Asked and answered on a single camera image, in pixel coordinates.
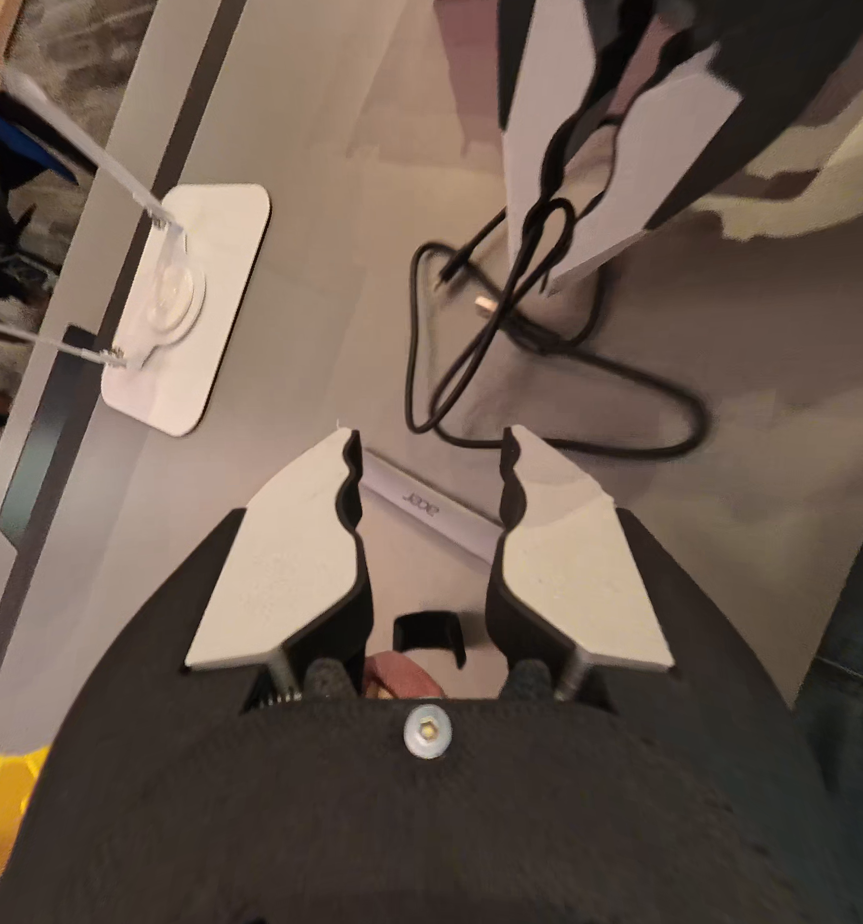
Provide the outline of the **white metal stand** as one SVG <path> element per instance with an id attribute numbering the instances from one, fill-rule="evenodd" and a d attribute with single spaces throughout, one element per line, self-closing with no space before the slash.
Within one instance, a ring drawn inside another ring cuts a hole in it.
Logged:
<path id="1" fill-rule="evenodd" d="M 159 199 L 33 80 L 4 65 L 0 86 L 123 187 L 151 230 L 117 324 L 101 350 L 11 328 L 0 334 L 101 365 L 102 401 L 183 437 L 200 422 L 270 220 L 258 184 L 181 184 Z"/>

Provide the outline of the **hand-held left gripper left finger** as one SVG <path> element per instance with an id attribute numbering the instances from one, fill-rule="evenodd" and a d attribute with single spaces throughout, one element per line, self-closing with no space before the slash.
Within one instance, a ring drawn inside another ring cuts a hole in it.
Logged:
<path id="1" fill-rule="evenodd" d="M 360 667 L 374 625 L 360 435 L 336 430 L 248 502 L 184 665 L 262 666 L 300 697 L 315 661 Z"/>

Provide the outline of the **person's jeans leg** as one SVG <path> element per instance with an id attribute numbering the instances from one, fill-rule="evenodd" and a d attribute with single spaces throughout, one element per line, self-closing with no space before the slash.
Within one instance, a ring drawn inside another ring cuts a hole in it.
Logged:
<path id="1" fill-rule="evenodd" d="M 795 702 L 827 789 L 863 801 L 863 540 Z"/>

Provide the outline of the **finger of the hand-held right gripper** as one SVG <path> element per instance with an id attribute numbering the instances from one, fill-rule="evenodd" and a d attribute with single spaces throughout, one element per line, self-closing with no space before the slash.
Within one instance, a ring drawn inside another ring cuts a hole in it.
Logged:
<path id="1" fill-rule="evenodd" d="M 564 182 L 565 145 L 596 65 L 585 2 L 502 2 L 502 161 L 511 260 L 528 214 Z"/>
<path id="2" fill-rule="evenodd" d="M 738 108 L 741 93 L 712 70 L 709 46 L 640 93 L 614 143 L 609 181 L 597 205 L 576 223 L 546 293 L 578 283 L 644 237 L 651 219 Z"/>

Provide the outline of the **yellow plastic bin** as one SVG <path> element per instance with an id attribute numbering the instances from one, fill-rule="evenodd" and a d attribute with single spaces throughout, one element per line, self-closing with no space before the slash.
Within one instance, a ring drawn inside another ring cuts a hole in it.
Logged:
<path id="1" fill-rule="evenodd" d="M 45 745 L 26 754 L 0 753 L 0 877 L 50 749 Z"/>

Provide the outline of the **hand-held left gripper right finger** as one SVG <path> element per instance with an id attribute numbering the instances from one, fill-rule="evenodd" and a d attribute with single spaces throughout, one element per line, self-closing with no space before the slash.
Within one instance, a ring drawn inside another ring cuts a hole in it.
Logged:
<path id="1" fill-rule="evenodd" d="M 595 668 L 671 671 L 674 656 L 612 496 L 522 425 L 504 431 L 500 473 L 488 635 L 509 670 L 540 663 L 565 700 Z"/>

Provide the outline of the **grey usb hub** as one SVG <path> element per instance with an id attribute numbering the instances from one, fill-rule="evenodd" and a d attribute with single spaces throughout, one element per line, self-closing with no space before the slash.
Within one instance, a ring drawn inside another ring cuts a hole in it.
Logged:
<path id="1" fill-rule="evenodd" d="M 362 467 L 360 483 L 364 488 L 438 537 L 493 564 L 502 529 L 492 520 L 368 449 L 362 450 Z"/>

